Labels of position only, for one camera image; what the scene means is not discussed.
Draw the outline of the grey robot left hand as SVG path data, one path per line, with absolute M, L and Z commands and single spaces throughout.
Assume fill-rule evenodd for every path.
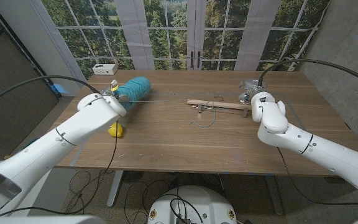
M 118 86 L 116 86 L 116 87 L 108 86 L 105 89 L 103 89 L 100 92 L 100 94 L 102 94 L 103 96 L 113 96 L 120 103 L 127 103 L 127 102 L 131 101 L 131 99 L 129 98 L 128 95 L 119 93 L 117 89 L 118 89 Z

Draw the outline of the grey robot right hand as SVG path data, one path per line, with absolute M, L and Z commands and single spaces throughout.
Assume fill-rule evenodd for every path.
M 267 84 L 265 82 L 259 83 L 258 79 L 246 78 L 240 81 L 239 88 L 244 92 L 238 96 L 241 103 L 250 103 L 252 97 L 260 92 L 265 91 Z

